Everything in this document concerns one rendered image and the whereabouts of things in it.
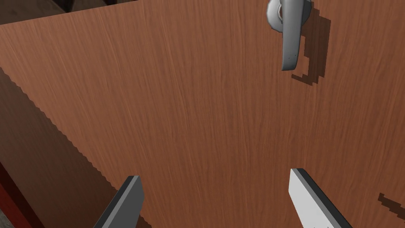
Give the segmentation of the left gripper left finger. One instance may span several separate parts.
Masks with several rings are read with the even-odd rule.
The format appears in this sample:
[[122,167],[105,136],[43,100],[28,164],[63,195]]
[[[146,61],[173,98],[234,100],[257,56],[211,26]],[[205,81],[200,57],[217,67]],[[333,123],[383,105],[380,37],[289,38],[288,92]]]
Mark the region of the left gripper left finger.
[[93,228],[135,228],[143,201],[140,176],[129,176]]

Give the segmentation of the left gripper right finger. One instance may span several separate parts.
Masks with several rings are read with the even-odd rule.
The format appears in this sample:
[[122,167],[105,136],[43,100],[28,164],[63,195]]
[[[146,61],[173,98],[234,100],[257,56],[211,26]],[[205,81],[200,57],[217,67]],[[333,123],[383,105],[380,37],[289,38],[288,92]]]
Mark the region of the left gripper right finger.
[[290,169],[288,192],[303,228],[353,228],[303,168]]

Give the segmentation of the brown wooden door leaf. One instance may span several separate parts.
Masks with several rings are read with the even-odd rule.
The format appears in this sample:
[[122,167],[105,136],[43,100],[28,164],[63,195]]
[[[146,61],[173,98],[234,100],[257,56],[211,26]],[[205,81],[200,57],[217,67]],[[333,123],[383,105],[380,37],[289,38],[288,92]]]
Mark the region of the brown wooden door leaf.
[[313,0],[293,71],[269,0],[137,0],[0,26],[0,68],[153,228],[301,228],[304,168],[353,228],[405,228],[405,0]]

